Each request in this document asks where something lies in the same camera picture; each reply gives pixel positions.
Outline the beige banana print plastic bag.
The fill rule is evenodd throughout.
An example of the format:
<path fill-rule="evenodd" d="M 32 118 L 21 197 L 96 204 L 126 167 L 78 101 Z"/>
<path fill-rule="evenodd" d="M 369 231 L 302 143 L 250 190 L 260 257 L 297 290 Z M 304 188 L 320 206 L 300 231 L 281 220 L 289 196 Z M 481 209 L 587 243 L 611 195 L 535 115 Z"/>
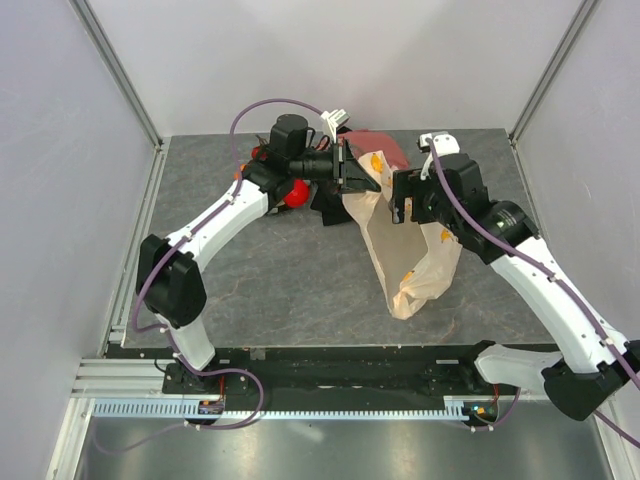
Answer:
<path fill-rule="evenodd" d="M 359 164 L 381 186 L 380 193 L 347 194 L 342 202 L 358 224 L 384 293 L 387 309 L 406 320 L 451 286 L 462 247 L 437 222 L 392 222 L 389 201 L 392 174 L 381 151 L 365 154 Z"/>

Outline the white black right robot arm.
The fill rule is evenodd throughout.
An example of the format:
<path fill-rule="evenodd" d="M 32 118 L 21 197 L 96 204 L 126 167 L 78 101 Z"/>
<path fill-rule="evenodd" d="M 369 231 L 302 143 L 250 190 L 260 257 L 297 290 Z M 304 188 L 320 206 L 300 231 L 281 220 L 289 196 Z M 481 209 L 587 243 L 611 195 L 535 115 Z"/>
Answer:
<path fill-rule="evenodd" d="M 543 393 L 582 421 L 639 379 L 639 343 L 614 329 L 580 295 L 554 260 L 533 220 L 512 201 L 490 198 L 478 164 L 447 154 L 392 177 L 394 223 L 436 222 L 500 275 L 525 301 L 557 348 L 536 352 L 493 341 L 474 345 L 458 368 L 467 392 L 491 384 Z"/>

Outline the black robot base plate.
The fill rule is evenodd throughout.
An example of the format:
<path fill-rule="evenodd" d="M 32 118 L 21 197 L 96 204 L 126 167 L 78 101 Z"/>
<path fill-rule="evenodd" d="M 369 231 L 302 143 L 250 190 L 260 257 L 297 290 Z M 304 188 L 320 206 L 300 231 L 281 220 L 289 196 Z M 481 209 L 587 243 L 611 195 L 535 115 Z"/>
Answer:
<path fill-rule="evenodd" d="M 164 394 L 247 396 L 257 391 L 250 373 L 269 394 L 282 389 L 396 390 L 427 397 L 513 395 L 515 383 L 494 388 L 473 374 L 465 356 L 471 345 L 378 345 L 222 348 L 205 369 L 236 368 L 240 373 L 196 376 L 178 362 L 165 367 Z"/>

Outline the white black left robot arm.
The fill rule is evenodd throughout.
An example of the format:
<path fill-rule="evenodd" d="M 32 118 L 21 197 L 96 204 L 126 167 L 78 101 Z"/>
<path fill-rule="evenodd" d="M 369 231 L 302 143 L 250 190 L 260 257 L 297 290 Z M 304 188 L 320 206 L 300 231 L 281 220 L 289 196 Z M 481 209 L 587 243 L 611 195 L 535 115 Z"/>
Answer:
<path fill-rule="evenodd" d="M 207 302 L 202 273 L 214 256 L 242 229 L 282 204 L 296 181 L 326 185 L 337 194 L 380 190 L 339 136 L 349 119 L 346 111 L 323 112 L 320 119 L 327 143 L 315 148 L 304 117 L 279 116 L 268 140 L 218 201 L 167 237 L 149 235 L 140 245 L 136 294 L 169 333 L 176 354 L 188 365 L 185 382 L 198 393 L 211 392 L 220 378 L 211 363 L 215 347 L 202 321 Z"/>

